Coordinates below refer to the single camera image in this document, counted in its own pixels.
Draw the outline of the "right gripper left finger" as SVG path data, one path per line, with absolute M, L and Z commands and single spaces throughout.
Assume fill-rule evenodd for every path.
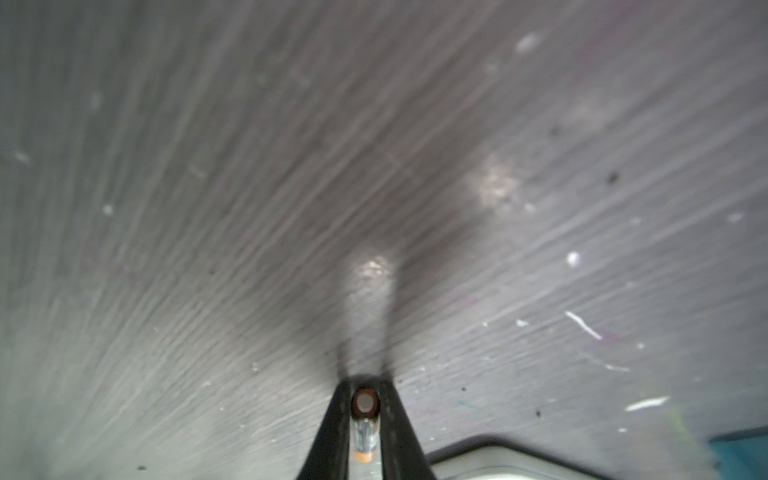
M 342 380 L 334 390 L 297 480 L 349 478 L 352 383 Z

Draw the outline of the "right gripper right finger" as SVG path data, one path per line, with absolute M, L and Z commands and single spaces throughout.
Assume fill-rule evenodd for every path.
M 436 480 L 394 384 L 376 383 L 384 480 Z

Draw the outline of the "AAA battery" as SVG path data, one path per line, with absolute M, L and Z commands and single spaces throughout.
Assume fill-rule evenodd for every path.
M 357 389 L 352 396 L 352 450 L 360 463 L 371 463 L 379 444 L 380 402 L 371 387 Z

